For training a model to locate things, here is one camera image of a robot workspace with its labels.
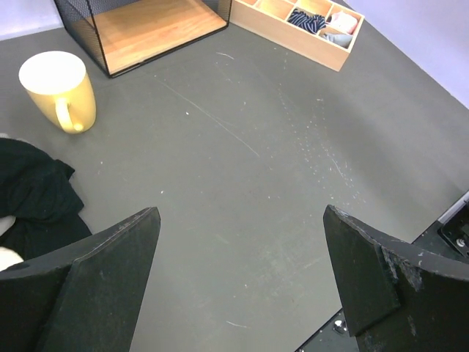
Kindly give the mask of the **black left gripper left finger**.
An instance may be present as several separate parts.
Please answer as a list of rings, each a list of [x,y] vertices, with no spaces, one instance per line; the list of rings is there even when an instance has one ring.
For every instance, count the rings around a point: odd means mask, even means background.
[[[156,207],[1,272],[2,351],[129,351],[160,233]]]

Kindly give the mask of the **pink underwear navy trim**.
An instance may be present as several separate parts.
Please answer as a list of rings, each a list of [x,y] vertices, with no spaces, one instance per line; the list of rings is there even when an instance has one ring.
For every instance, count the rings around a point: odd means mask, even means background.
[[[358,25],[358,19],[352,15],[340,11],[333,13],[328,19],[328,23],[335,29],[346,32],[348,34],[353,34],[356,26]]]

